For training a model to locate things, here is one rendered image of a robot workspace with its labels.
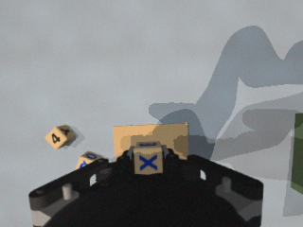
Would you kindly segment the tan flat mat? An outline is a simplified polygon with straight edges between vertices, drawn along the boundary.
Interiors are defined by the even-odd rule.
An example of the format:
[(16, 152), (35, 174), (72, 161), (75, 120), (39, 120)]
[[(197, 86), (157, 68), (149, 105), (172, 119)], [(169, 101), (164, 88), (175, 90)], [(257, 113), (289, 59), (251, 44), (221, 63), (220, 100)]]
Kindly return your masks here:
[(180, 159), (188, 156), (187, 123), (113, 126), (115, 158), (136, 142), (159, 141), (173, 149)]

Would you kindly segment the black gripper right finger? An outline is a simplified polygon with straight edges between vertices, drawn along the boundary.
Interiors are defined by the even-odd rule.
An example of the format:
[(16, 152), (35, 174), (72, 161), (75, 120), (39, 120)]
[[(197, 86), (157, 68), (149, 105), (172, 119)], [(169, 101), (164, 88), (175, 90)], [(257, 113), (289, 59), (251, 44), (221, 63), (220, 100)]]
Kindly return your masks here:
[[(229, 201), (251, 227), (261, 226), (264, 186), (261, 181), (195, 154), (179, 160), (173, 149), (161, 146), (161, 181), (186, 184), (187, 180), (195, 183)], [(205, 173), (205, 180), (201, 178), (201, 170)]]

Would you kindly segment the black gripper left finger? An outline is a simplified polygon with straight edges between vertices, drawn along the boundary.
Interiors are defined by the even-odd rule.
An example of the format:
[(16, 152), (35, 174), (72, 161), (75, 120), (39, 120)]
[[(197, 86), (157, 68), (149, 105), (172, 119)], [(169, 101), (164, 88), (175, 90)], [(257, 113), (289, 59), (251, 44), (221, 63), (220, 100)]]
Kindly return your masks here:
[[(96, 183), (90, 185), (90, 179), (95, 174)], [(129, 150), (118, 156), (116, 162), (109, 163), (108, 159), (100, 158), (32, 190), (28, 198), (33, 227), (43, 227), (70, 201), (105, 184), (130, 182), (132, 174), (134, 174), (134, 146), (130, 146)]]

